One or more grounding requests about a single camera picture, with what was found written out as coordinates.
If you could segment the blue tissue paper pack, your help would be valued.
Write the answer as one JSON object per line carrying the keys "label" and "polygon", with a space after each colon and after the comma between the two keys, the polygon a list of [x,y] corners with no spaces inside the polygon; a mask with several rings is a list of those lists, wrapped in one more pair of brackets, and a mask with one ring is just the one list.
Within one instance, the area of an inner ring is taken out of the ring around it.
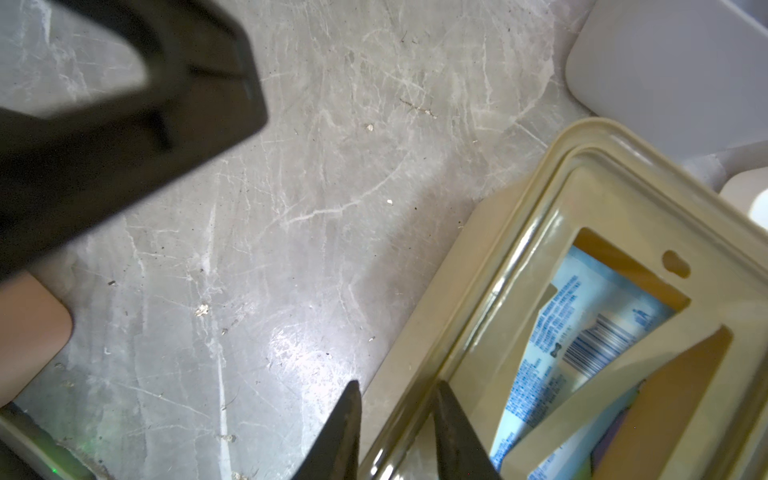
{"label": "blue tissue paper pack", "polygon": [[552,284],[556,293],[537,314],[492,443],[496,469],[548,414],[674,314],[577,247]]}

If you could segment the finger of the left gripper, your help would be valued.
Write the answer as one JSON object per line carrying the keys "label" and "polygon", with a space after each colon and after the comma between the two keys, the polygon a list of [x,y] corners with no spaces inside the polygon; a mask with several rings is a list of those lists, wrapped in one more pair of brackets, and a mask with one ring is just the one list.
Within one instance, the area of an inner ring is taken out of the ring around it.
{"label": "finger of the left gripper", "polygon": [[248,36],[211,1],[74,1],[130,43],[147,84],[43,119],[1,113],[1,274],[29,263],[261,131]]}

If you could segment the grey plastic bin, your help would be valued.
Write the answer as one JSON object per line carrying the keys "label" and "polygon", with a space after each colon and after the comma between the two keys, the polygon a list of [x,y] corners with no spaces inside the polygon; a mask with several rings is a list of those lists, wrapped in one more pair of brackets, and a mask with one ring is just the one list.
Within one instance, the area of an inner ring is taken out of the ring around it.
{"label": "grey plastic bin", "polygon": [[767,138],[764,1],[597,1],[566,84],[673,159]]}

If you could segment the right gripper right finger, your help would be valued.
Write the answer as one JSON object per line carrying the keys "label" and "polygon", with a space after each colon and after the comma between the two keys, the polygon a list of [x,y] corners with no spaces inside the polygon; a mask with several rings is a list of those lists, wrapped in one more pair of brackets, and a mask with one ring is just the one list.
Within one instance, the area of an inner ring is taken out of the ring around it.
{"label": "right gripper right finger", "polygon": [[449,383],[444,380],[436,385],[433,421],[440,479],[501,479]]}

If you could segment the beige tissue box base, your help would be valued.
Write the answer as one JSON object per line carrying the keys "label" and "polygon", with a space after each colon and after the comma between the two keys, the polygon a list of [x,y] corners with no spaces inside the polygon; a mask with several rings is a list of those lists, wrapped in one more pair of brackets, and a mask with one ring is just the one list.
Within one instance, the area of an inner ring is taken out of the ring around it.
{"label": "beige tissue box base", "polygon": [[486,294],[518,230],[512,217],[526,183],[513,183],[472,212],[362,399],[360,469],[384,468],[441,364]]}

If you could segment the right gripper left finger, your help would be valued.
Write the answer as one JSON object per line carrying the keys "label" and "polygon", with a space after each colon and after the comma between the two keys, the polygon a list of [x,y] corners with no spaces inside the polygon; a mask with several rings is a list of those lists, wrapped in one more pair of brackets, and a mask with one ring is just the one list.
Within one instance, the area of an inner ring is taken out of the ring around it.
{"label": "right gripper left finger", "polygon": [[362,400],[357,380],[350,381],[293,480],[355,480],[360,451]]}

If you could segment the white tissue box lid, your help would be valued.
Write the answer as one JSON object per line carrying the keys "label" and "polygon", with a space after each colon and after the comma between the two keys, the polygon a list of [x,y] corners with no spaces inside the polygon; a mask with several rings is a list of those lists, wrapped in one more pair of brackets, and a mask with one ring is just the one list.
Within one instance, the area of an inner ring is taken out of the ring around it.
{"label": "white tissue box lid", "polygon": [[762,167],[741,172],[730,178],[721,189],[720,196],[766,230],[767,188],[768,168]]}

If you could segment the beige tissue box lid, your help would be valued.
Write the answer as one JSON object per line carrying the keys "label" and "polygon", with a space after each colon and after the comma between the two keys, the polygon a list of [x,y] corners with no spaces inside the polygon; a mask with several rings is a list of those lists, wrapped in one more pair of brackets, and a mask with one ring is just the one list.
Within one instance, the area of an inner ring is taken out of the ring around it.
{"label": "beige tissue box lid", "polygon": [[767,234],[578,121],[477,206],[363,402],[361,479],[763,479]]}

